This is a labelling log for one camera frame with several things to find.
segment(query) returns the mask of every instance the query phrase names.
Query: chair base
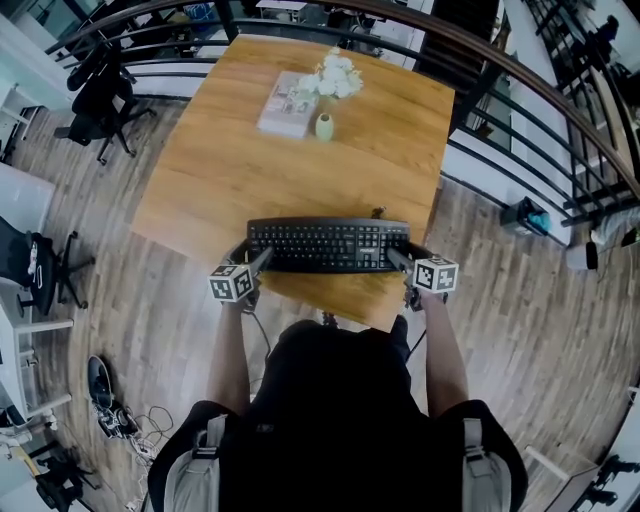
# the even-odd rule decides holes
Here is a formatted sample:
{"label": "chair base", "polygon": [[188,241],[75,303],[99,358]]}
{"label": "chair base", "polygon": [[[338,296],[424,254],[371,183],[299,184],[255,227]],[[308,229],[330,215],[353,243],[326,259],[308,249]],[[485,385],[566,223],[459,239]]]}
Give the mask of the chair base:
{"label": "chair base", "polygon": [[[78,308],[87,309],[89,307],[89,303],[86,300],[80,301],[80,299],[78,298],[76,289],[71,283],[71,275],[75,274],[76,272],[82,270],[85,267],[95,265],[96,259],[92,256],[77,265],[69,264],[69,253],[71,252],[71,242],[77,238],[78,238],[77,231],[74,231],[73,233],[71,233],[67,237],[67,243],[65,245],[64,252],[62,253],[62,255],[56,256],[56,265],[58,266],[58,268],[56,269],[57,276],[58,276],[57,278],[58,304],[66,304],[68,302],[67,298],[64,296],[64,291],[67,290],[71,294],[71,297]],[[17,299],[17,306],[18,306],[18,312],[20,313],[20,317],[24,318],[25,309],[35,306],[35,301],[22,300],[19,295],[16,297],[16,299]]]}
{"label": "chair base", "polygon": [[[130,149],[129,146],[127,145],[127,140],[124,138],[124,134],[122,133],[122,128],[127,124],[130,123],[136,119],[138,119],[139,117],[142,117],[145,114],[149,114],[151,117],[156,117],[158,115],[158,113],[151,109],[151,108],[145,108],[142,109],[138,112],[135,112],[133,114],[128,114],[123,123],[122,126],[120,128],[118,128],[115,132],[115,136],[118,138],[118,140],[120,141],[120,144],[122,145],[122,149],[124,149],[124,152],[129,155],[131,158],[135,158],[137,155],[137,152],[135,149]],[[100,147],[100,152],[98,153],[98,156],[96,157],[96,160],[100,163],[100,165],[107,165],[107,159],[104,158],[104,152],[106,151],[107,147],[109,146],[109,144],[113,144],[113,137],[109,137],[106,138],[104,140],[104,142],[102,143],[102,146]]]}

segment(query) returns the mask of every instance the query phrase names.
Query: small green vase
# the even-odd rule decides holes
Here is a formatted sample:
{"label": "small green vase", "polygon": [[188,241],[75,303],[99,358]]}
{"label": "small green vase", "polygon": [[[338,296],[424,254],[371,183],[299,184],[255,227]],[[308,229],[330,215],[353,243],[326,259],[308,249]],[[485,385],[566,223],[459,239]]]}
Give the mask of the small green vase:
{"label": "small green vase", "polygon": [[333,117],[324,112],[316,119],[316,137],[324,142],[329,142],[333,137]]}

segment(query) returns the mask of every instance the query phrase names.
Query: keyboard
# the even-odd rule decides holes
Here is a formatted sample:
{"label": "keyboard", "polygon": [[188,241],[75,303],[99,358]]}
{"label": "keyboard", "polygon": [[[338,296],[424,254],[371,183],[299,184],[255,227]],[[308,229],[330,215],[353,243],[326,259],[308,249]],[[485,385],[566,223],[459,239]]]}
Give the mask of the keyboard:
{"label": "keyboard", "polygon": [[274,255],[267,270],[323,274],[391,272],[387,248],[403,254],[409,224],[379,219],[289,217],[247,223],[250,261],[267,247]]}

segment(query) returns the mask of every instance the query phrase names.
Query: office chair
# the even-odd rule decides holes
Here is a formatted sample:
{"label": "office chair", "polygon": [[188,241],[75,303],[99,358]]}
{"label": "office chair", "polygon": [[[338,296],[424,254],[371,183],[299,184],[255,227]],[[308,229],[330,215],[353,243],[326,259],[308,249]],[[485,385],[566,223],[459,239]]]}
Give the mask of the office chair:
{"label": "office chair", "polygon": [[[66,303],[64,289],[68,289],[76,305],[87,309],[87,301],[80,302],[71,284],[70,276],[88,265],[95,264],[95,258],[89,258],[79,265],[69,264],[71,241],[78,238],[75,231],[67,238],[64,252],[56,254],[53,240],[40,233],[21,233],[6,220],[0,217],[0,277],[4,277],[20,286],[31,290],[32,299],[23,301],[17,298],[20,315],[24,316],[24,308],[35,306],[43,315],[49,314],[53,304],[56,285],[58,286],[58,303]],[[31,264],[31,253],[35,253],[35,265]]]}
{"label": "office chair", "polygon": [[[84,84],[71,107],[76,117],[70,126],[56,128],[53,132],[58,139],[70,139],[82,146],[88,146],[92,140],[104,139],[97,157],[102,165],[107,163],[103,155],[114,135],[124,151],[134,158],[136,152],[129,149],[122,128],[145,114],[156,115],[155,110],[150,108],[131,113],[137,104],[131,85],[134,79],[120,65],[120,48],[117,44],[98,45],[67,79],[67,88],[71,91],[78,90]],[[113,105],[116,96],[125,102],[120,112]]]}
{"label": "office chair", "polygon": [[83,496],[82,482],[92,489],[99,488],[87,480],[86,475],[93,473],[80,469],[73,460],[66,457],[65,460],[51,457],[38,461],[38,464],[47,467],[49,471],[35,477],[36,491],[52,510],[67,512],[74,501],[79,501]]}

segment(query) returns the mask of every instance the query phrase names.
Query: gray backpack strap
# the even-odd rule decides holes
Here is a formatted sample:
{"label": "gray backpack strap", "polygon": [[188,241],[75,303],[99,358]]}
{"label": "gray backpack strap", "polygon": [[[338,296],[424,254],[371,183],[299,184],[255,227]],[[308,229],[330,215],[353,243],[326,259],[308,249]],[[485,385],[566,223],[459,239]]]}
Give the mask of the gray backpack strap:
{"label": "gray backpack strap", "polygon": [[511,472],[501,457],[485,452],[477,418],[464,420],[464,451],[462,512],[509,512]]}
{"label": "gray backpack strap", "polygon": [[217,512],[220,494],[218,448],[227,416],[209,420],[198,445],[182,454],[169,470],[164,492],[165,512]]}

